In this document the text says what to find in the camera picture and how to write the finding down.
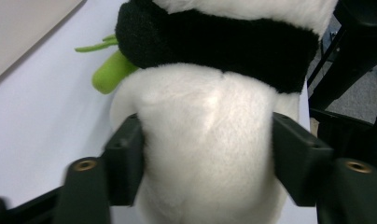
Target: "gray carpet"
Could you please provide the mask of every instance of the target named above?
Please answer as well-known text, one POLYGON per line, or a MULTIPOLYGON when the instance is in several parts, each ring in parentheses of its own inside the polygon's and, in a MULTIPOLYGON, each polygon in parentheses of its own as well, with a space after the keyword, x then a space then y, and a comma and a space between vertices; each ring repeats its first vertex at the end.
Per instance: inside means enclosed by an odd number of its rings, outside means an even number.
MULTIPOLYGON (((333 18, 328 32, 338 31, 339 27, 339 23, 333 18)), ((319 62, 320 57, 319 50, 308 70, 309 75, 319 62)), ((331 63, 327 62, 323 66, 313 85, 308 89, 309 95, 313 93, 314 86, 327 72, 330 65, 331 63)), ((327 111, 374 123, 377 117, 377 66, 357 81, 340 99, 334 101, 327 111)))

